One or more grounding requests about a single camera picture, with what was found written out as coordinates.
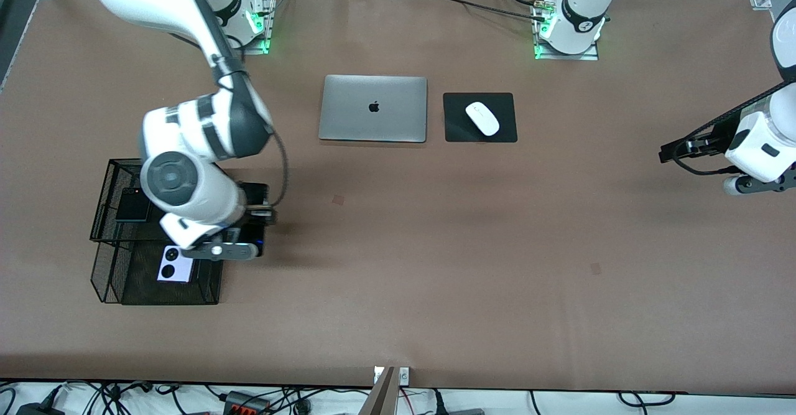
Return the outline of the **long black phone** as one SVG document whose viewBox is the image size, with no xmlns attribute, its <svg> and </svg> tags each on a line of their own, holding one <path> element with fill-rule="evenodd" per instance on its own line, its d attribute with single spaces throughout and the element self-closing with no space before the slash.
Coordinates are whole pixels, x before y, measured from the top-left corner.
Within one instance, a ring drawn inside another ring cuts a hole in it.
<svg viewBox="0 0 796 415">
<path fill-rule="evenodd" d="M 268 185 L 250 182 L 241 182 L 239 185 L 245 193 L 246 205 L 266 205 L 268 203 Z M 266 210 L 267 209 L 256 209 L 251 214 L 261 215 L 266 219 Z M 264 245 L 256 245 L 259 250 L 257 258 L 262 256 L 264 246 L 265 242 Z"/>
</svg>

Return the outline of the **lilac flip phone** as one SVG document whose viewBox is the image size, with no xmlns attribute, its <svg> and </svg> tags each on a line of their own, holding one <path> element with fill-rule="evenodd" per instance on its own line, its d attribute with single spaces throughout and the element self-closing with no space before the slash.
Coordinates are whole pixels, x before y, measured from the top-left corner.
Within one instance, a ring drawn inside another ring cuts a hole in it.
<svg viewBox="0 0 796 415">
<path fill-rule="evenodd" d="M 165 246 L 162 259 L 157 270 L 157 282 L 188 284 L 193 277 L 192 258 L 188 258 L 177 246 Z"/>
</svg>

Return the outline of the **small square black phone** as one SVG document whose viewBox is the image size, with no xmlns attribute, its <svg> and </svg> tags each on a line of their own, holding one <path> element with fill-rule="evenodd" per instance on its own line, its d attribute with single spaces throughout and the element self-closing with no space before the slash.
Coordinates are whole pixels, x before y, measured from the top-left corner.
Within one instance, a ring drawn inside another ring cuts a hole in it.
<svg viewBox="0 0 796 415">
<path fill-rule="evenodd" d="M 151 201 L 141 188 L 123 188 L 116 211 L 119 223 L 145 223 L 150 217 Z"/>
</svg>

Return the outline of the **silver laptop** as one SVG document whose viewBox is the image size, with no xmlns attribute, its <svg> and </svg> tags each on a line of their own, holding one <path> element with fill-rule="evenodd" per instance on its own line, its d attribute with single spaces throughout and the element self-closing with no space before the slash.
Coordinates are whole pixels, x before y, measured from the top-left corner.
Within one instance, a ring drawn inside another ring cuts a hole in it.
<svg viewBox="0 0 796 415">
<path fill-rule="evenodd" d="M 425 77 L 327 75 L 318 137 L 337 142 L 410 142 L 427 138 Z"/>
</svg>

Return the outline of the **black mesh two-tier tray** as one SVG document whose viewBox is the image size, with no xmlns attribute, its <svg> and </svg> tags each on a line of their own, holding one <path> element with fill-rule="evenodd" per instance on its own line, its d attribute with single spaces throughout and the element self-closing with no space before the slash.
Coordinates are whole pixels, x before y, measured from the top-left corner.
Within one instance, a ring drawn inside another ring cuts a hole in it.
<svg viewBox="0 0 796 415">
<path fill-rule="evenodd" d="M 123 220 L 132 189 L 140 186 L 139 158 L 108 162 L 89 239 L 97 244 L 91 284 L 99 301 L 122 305 L 214 305 L 221 298 L 224 263 L 196 260 L 188 282 L 159 281 L 171 240 L 159 225 L 163 211 L 150 205 L 146 220 Z"/>
</svg>

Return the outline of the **black mouse pad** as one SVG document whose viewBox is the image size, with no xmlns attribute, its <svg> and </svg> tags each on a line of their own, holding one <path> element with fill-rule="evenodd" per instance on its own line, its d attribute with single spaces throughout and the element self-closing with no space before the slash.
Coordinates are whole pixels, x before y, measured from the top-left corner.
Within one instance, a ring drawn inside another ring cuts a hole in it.
<svg viewBox="0 0 796 415">
<path fill-rule="evenodd" d="M 483 134 L 469 117 L 466 107 L 481 103 L 494 115 L 497 129 Z M 511 93 L 445 93 L 443 94 L 445 139 L 447 142 L 517 142 L 514 95 Z"/>
</svg>

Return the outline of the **black orange power strip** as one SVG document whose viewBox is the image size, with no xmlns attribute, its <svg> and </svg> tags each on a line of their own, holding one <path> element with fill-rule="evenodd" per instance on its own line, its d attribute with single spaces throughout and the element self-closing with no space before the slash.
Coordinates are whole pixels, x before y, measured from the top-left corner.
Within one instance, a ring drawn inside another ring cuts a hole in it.
<svg viewBox="0 0 796 415">
<path fill-rule="evenodd" d="M 223 415 L 264 415 L 271 407 L 271 402 L 262 396 L 239 391 L 222 393 L 220 399 L 224 401 Z"/>
</svg>

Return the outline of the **white computer mouse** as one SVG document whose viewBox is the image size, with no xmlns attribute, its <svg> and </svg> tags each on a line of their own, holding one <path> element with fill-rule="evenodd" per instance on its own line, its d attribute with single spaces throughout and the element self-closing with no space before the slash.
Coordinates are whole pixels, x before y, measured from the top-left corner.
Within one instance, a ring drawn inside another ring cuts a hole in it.
<svg viewBox="0 0 796 415">
<path fill-rule="evenodd" d="M 465 112 L 483 136 L 494 136 L 501 128 L 495 114 L 482 102 L 470 103 Z"/>
</svg>

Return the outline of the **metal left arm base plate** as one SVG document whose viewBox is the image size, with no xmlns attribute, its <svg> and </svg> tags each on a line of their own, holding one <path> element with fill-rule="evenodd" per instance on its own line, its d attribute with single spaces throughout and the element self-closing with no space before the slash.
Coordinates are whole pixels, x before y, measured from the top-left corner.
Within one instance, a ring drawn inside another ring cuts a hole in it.
<svg viewBox="0 0 796 415">
<path fill-rule="evenodd" d="M 560 10 L 563 0 L 537 0 L 532 15 L 534 22 L 534 56 L 536 60 L 599 60 L 597 40 L 606 23 L 606 15 L 584 19 L 575 16 L 572 22 Z"/>
</svg>

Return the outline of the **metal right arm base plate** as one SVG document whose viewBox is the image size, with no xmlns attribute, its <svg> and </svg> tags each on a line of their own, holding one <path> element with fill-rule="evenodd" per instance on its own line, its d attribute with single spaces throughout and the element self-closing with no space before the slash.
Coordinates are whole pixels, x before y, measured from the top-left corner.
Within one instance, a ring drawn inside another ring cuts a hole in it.
<svg viewBox="0 0 796 415">
<path fill-rule="evenodd" d="M 243 0 L 241 9 L 231 18 L 227 33 L 246 55 L 270 51 L 275 5 L 275 0 Z"/>
</svg>

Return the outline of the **brown angled post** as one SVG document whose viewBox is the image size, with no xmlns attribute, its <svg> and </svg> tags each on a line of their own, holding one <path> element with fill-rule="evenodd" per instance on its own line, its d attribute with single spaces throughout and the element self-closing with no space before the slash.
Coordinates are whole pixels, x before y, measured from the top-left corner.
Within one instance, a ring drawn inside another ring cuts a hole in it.
<svg viewBox="0 0 796 415">
<path fill-rule="evenodd" d="M 400 368 L 384 367 L 358 415 L 396 415 L 400 393 Z"/>
</svg>

